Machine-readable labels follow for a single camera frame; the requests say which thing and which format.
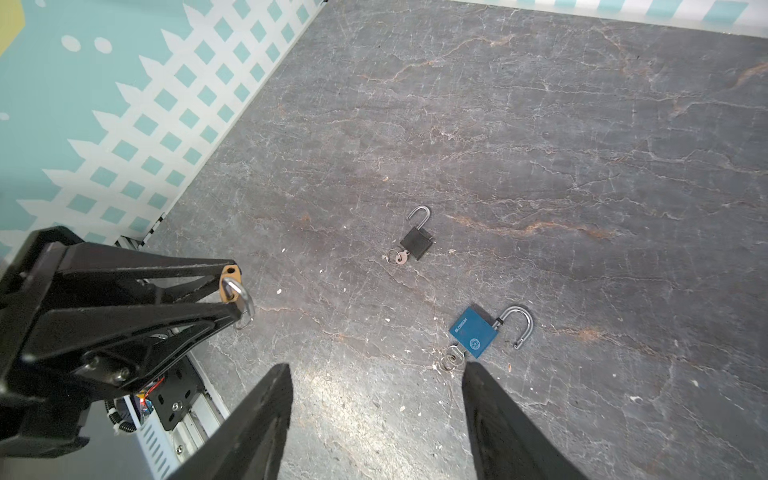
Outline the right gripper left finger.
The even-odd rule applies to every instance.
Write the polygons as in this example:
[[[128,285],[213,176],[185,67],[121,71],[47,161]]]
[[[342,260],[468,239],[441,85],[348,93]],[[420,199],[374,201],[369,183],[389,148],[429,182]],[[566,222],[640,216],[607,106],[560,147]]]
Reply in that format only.
[[[173,479],[276,479],[290,428],[290,366],[273,366]]]

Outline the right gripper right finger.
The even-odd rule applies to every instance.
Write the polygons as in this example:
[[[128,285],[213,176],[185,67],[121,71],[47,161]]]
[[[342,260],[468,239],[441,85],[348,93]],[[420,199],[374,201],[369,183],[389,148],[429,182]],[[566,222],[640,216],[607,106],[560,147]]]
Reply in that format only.
[[[478,362],[466,365],[462,394],[479,479],[583,479]]]

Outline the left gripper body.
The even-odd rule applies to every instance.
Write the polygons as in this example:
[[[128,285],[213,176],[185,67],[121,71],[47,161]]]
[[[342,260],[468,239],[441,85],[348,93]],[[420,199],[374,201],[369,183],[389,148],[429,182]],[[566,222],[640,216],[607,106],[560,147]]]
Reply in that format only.
[[[63,374],[25,353],[53,299],[63,249],[82,239],[62,226],[30,234],[1,278],[1,455],[57,458],[89,443],[80,435],[90,404]]]

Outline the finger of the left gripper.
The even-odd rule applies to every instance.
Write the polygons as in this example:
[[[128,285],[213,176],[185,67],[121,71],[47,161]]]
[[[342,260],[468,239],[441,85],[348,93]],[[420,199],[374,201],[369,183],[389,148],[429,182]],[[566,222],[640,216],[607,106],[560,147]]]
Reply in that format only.
[[[232,303],[51,310],[37,321],[25,353],[89,398],[113,399],[137,392],[195,338],[204,341],[240,316]]]
[[[168,257],[90,242],[69,246],[57,267],[62,278],[117,287],[149,303],[194,303],[213,293],[228,302],[224,279],[240,280],[233,260]]]

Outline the blue padlock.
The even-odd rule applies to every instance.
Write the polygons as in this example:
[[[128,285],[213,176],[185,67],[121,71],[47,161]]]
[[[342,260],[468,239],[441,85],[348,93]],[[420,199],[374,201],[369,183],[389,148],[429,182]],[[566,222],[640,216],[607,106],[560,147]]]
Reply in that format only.
[[[531,312],[523,306],[508,307],[491,323],[477,309],[468,307],[451,325],[449,333],[470,356],[479,359],[498,336],[500,327],[514,315],[525,320],[525,329],[513,343],[513,348],[519,350],[530,338],[535,326]]]

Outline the brass padlock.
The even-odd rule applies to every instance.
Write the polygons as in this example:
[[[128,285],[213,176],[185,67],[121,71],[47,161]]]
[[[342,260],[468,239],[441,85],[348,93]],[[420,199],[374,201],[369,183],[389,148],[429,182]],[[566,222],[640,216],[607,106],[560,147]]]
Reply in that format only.
[[[226,265],[219,280],[219,295],[223,302],[234,303],[240,310],[240,319],[234,323],[236,330],[248,327],[255,314],[255,303],[242,283],[242,272],[238,265]]]

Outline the black padlock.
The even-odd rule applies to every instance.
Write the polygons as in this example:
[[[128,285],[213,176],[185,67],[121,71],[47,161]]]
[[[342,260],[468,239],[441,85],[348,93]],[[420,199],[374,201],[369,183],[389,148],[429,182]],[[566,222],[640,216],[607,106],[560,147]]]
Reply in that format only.
[[[406,216],[406,219],[410,221],[413,216],[420,211],[424,213],[424,218],[418,225],[412,226],[410,231],[400,241],[400,246],[402,249],[410,252],[409,259],[413,258],[416,261],[420,260],[433,245],[433,236],[424,229],[425,224],[431,217],[431,209],[428,206],[421,205],[414,208]]]

